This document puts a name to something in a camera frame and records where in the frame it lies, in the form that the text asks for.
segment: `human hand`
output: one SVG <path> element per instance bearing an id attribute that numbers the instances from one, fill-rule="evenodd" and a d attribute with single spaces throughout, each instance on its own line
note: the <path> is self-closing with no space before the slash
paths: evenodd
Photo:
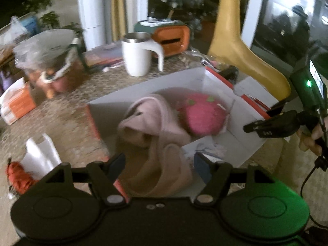
<path id="1" fill-rule="evenodd" d="M 328 117 L 324 119 L 325 126 L 328 128 Z M 312 130 L 311 136 L 305 135 L 301 129 L 297 131 L 298 137 L 300 137 L 299 148 L 302 151 L 307 151 L 310 149 L 315 155 L 319 156 L 322 154 L 321 146 L 315 143 L 315 140 L 320 138 L 323 135 L 323 131 L 321 129 L 320 124 L 317 124 L 315 128 Z"/>

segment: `red stripe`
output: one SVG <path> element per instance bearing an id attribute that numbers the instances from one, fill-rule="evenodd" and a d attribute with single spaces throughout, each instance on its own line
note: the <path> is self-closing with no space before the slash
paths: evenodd
<path id="1" fill-rule="evenodd" d="M 251 98 L 249 98 L 247 95 L 243 94 L 242 98 L 245 102 L 247 102 L 251 107 L 254 108 L 256 112 L 258 112 L 265 120 L 270 119 L 270 116 L 260 107 L 257 105 L 256 102 L 254 102 Z"/>
<path id="2" fill-rule="evenodd" d="M 217 77 L 219 80 L 221 80 L 225 85 L 227 85 L 230 89 L 233 90 L 233 84 L 229 81 L 227 81 L 223 76 L 216 73 L 213 69 L 206 67 L 206 70 L 209 71 L 211 74 L 213 74 L 215 77 Z"/>
<path id="3" fill-rule="evenodd" d="M 95 121 L 91 115 L 91 112 L 90 112 L 90 105 L 89 104 L 86 104 L 85 106 L 85 111 L 86 111 L 86 114 L 87 114 L 87 118 L 88 118 L 88 121 L 89 121 L 89 124 L 90 124 L 90 128 L 94 134 L 94 136 L 100 140 L 101 139 L 101 136 L 100 136 L 100 133 L 96 127 L 96 124 L 95 124 Z"/>
<path id="4" fill-rule="evenodd" d="M 109 156 L 106 156 L 104 158 L 101 158 L 100 160 L 103 161 L 104 163 L 107 162 L 109 160 Z M 127 195 L 127 193 L 125 192 L 124 188 L 122 187 L 121 182 L 119 181 L 119 179 L 115 180 L 115 182 L 113 183 L 114 187 L 119 191 L 119 193 L 125 198 L 125 201 L 127 203 L 129 203 L 130 201 L 130 197 Z"/>

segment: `stainless steel rim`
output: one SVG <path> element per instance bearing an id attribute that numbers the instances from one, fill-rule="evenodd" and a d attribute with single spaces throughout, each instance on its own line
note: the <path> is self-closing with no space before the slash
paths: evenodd
<path id="1" fill-rule="evenodd" d="M 123 37 L 123 41 L 129 43 L 145 42 L 150 39 L 151 35 L 147 32 L 131 32 Z"/>

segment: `white mug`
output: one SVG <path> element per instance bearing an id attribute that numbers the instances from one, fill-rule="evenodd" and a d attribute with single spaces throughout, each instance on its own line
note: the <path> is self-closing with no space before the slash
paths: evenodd
<path id="1" fill-rule="evenodd" d="M 158 70 L 164 69 L 163 47 L 152 40 L 147 32 L 132 32 L 124 36 L 122 40 L 122 52 L 125 68 L 130 76 L 141 77 L 150 70 L 151 52 L 158 55 Z"/>

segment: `black cable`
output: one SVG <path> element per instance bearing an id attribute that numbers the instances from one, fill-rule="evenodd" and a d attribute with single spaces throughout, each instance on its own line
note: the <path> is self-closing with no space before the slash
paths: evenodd
<path id="1" fill-rule="evenodd" d="M 304 182 L 303 182 L 303 184 L 302 184 L 302 186 L 301 186 L 301 197 L 302 197 L 302 198 L 303 198 L 303 188 L 304 188 L 304 185 L 306 184 L 306 182 L 309 180 L 309 178 L 311 177 L 311 175 L 313 174 L 313 172 L 314 172 L 316 169 L 317 169 L 316 166 L 315 166 L 314 168 L 312 168 L 311 172 L 307 175 L 307 177 L 305 178 L 305 180 L 304 180 Z M 312 217 L 311 215 L 310 215 L 310 219 L 311 219 L 312 222 L 313 222 L 314 224 L 316 224 L 318 227 L 321 227 L 321 228 L 324 228 L 324 229 L 328 229 L 328 226 L 324 226 L 324 225 L 319 224 L 317 221 L 315 221 L 315 220 L 313 219 L 313 217 Z"/>

